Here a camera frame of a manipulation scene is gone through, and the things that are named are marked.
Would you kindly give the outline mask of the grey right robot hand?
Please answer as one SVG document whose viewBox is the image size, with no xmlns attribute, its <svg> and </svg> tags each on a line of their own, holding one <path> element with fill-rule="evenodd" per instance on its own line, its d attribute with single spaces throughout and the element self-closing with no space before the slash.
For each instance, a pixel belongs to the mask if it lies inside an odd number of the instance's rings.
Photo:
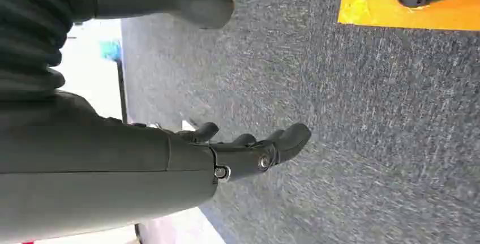
<svg viewBox="0 0 480 244">
<path fill-rule="evenodd" d="M 166 12 L 223 27 L 233 0 L 1 0 L 1 242 L 136 224 L 196 207 L 220 181 L 265 173 L 311 137 L 296 123 L 264 140 L 210 143 L 211 122 L 172 132 L 104 118 L 55 70 L 76 22 Z"/>
</svg>

